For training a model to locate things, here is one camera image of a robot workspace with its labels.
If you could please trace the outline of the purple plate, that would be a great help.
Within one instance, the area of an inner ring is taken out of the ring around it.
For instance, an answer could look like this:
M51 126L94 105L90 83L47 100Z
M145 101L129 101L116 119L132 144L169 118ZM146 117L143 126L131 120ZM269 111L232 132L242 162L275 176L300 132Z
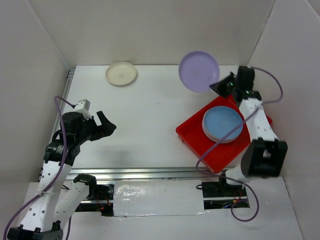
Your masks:
M192 51L185 55L178 67L182 84L195 93L210 92L211 85L220 79L220 67L207 52Z

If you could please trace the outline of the blue plate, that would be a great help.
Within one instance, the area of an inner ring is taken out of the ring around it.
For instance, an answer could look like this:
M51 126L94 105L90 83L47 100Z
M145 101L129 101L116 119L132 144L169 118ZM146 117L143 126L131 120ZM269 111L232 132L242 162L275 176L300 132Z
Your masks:
M240 125L221 143L233 142L243 131L243 120L239 113L227 106L215 106L207 110L202 118L202 131L213 142L218 142L225 135Z

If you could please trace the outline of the cream plate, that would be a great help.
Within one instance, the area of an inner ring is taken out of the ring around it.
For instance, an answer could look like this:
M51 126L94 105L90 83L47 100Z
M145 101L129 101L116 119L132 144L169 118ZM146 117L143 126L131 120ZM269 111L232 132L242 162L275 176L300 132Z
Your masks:
M109 84L116 87L124 87L133 83L137 77L138 71L134 65L129 62L120 61L111 64L105 77Z

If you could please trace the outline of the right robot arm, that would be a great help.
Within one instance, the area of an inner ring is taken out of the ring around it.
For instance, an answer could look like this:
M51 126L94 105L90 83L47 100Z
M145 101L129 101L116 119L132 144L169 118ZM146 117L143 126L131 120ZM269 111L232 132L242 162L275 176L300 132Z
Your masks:
M223 196L229 196L236 186L243 186L252 179L278 177L288 151L287 143L279 140L273 132L264 111L265 105L278 103L282 97L262 100L261 94L253 89L256 70L253 66L239 66L236 74L230 73L210 86L221 97L232 96L242 115L240 123L218 136L218 143L221 144L244 125L250 138L240 164L219 176L217 189Z

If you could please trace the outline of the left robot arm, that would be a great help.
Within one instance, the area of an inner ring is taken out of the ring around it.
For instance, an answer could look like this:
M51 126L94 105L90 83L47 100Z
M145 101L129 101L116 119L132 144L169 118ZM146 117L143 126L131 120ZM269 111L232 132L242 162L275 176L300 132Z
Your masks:
M80 147L87 141L97 141L113 134L117 128L102 111L97 116L98 125L90 114L71 111L60 114L60 129L47 145L42 175L36 195L17 213L27 210L19 226L7 225L3 234L5 240L61 240L64 227L76 208L86 198L97 197L99 187L93 175L80 173L74 186L60 199L63 184L72 169Z

